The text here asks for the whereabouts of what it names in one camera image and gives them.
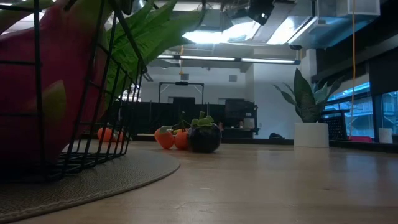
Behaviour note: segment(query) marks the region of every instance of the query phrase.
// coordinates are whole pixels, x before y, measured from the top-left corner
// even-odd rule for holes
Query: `wire fruit basket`
[[[62,151],[61,155],[57,159],[56,162],[50,162],[48,157],[46,156],[46,148],[45,148],[45,128],[44,128],[44,109],[43,109],[43,96],[42,96],[42,62],[40,61],[40,29],[39,29],[39,12],[41,12],[39,8],[39,0],[34,0],[33,8],[26,7],[15,7],[15,6],[7,6],[0,5],[1,10],[12,10],[12,11],[24,11],[30,12],[34,15],[34,62],[26,62],[26,61],[15,61],[15,60],[0,60],[0,65],[2,64],[12,64],[17,66],[30,66],[34,67],[35,73],[35,92],[36,92],[36,108],[37,112],[34,114],[1,114],[0,118],[16,118],[16,119],[36,119],[37,120],[37,134],[38,142],[31,142],[31,144],[38,144],[40,146],[40,151],[38,157],[39,161],[29,164],[28,166],[10,166],[10,165],[0,165],[0,181],[1,182],[51,182],[57,181],[64,178],[66,175],[78,174],[82,172],[84,169],[92,168],[97,166],[98,164],[102,164],[106,161],[110,161],[112,159],[121,157],[127,153],[128,145],[131,140],[131,137],[128,133],[127,127],[129,127],[134,121],[135,112],[134,108],[137,106],[137,99],[139,97],[139,87],[141,86],[142,74],[147,72],[146,65],[144,60],[140,55],[140,51],[134,41],[134,38],[124,20],[124,16],[122,14],[121,9],[116,4],[115,0],[107,0],[114,11],[114,17],[111,27],[111,38],[109,39],[108,49],[106,47],[98,43],[101,23],[100,20],[103,17],[103,10],[105,0],[101,0],[101,8],[99,10],[98,21],[96,23],[95,35],[91,41],[91,52],[90,59],[88,64],[93,65],[95,62],[96,54],[99,51],[102,51],[106,54],[106,63],[104,73],[101,79],[100,85],[93,81],[93,66],[88,66],[88,72],[84,79],[84,89],[83,94],[80,98],[80,107],[77,112],[77,117],[75,119],[73,125],[73,132],[70,136],[69,145]],[[124,33],[131,45],[134,49],[135,54],[138,58],[137,68],[136,68],[136,77],[132,78],[127,74],[127,70],[121,66],[119,62],[112,57],[112,49],[114,45],[114,34],[116,30],[117,20],[119,21],[121,27],[124,30]],[[116,77],[115,77],[115,85],[113,86],[112,91],[107,90],[106,88],[106,77],[108,74],[108,67],[110,62],[114,62],[118,65]],[[127,101],[122,99],[122,96],[118,96],[115,94],[116,82],[119,80],[120,73],[124,73],[123,86],[133,86],[132,88],[127,89]],[[95,89],[98,91],[98,96],[95,103],[95,109],[92,118],[87,121],[83,120],[84,107],[86,104],[87,93],[90,89]],[[97,122],[100,118],[100,106],[101,99],[104,98],[105,95],[110,96],[111,101],[109,102],[108,110],[101,117],[101,122]],[[132,97],[132,102],[128,102],[130,96]],[[114,100],[119,100],[120,103],[114,103]],[[119,120],[118,113],[112,113],[111,108],[116,111],[127,110],[130,111],[128,116],[122,116]],[[80,134],[79,130],[84,129],[87,136],[83,139],[83,136]],[[114,142],[106,143],[104,142],[104,136],[106,131],[102,131],[101,136],[99,136],[99,141],[95,140],[96,131],[102,128],[106,130],[107,128],[111,129],[111,136],[115,136]]]

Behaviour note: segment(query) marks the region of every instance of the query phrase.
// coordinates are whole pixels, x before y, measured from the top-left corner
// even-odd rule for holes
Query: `glass window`
[[[398,134],[398,91],[382,95],[383,103],[383,128],[391,128],[394,134]]]
[[[354,101],[354,113],[351,117],[351,101],[340,103],[342,110],[348,109],[345,113],[347,135],[350,135],[351,121],[353,121],[353,136],[369,136],[374,138],[373,128],[373,104],[372,98],[366,97]]]
[[[363,84],[355,87],[355,95],[359,94],[359,93],[367,93],[369,91],[370,91],[370,83],[369,82],[363,83]],[[328,101],[337,100],[337,99],[341,99],[341,98],[344,98],[347,96],[352,96],[352,95],[353,95],[353,89],[350,88],[348,90],[342,91],[341,93],[337,93],[337,94],[330,96]]]

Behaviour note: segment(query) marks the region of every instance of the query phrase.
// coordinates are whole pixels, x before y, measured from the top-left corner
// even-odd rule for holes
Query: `metal frame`
[[[174,85],[179,85],[178,83],[180,82],[160,82],[159,83],[159,94],[158,94],[158,100],[157,102],[160,103],[160,96],[162,94],[161,88],[163,84],[174,84]],[[200,85],[201,86],[201,103],[203,104],[203,96],[205,94],[205,84],[204,83],[185,83],[187,85]]]

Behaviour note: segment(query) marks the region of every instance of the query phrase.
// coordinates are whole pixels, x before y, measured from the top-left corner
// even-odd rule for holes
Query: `table surface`
[[[19,223],[397,223],[398,156],[223,144],[148,186]]]

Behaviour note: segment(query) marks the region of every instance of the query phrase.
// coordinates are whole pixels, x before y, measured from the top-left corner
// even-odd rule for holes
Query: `wall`
[[[142,82],[141,101],[158,102],[159,82],[179,82],[179,68],[161,69],[149,67],[149,74],[154,82]],[[241,98],[245,97],[245,74],[237,68],[183,68],[184,73],[189,74],[190,83],[204,83],[204,103],[217,104],[219,98]],[[237,75],[237,82],[229,82],[229,75]],[[161,103],[167,103],[169,97],[195,97],[195,103],[201,103],[201,86],[198,90],[192,86],[162,85]]]
[[[258,105],[257,123],[259,139],[267,139],[271,133],[278,133],[286,139],[294,138],[294,124],[301,122],[295,113],[294,106],[284,100],[279,91],[272,85],[286,89],[282,82],[292,88],[296,68],[301,68],[302,75],[309,80],[315,74],[314,50],[308,50],[301,65],[268,65],[254,64],[254,101]]]
[[[244,82],[244,99],[254,100],[254,65],[251,65],[245,74]]]

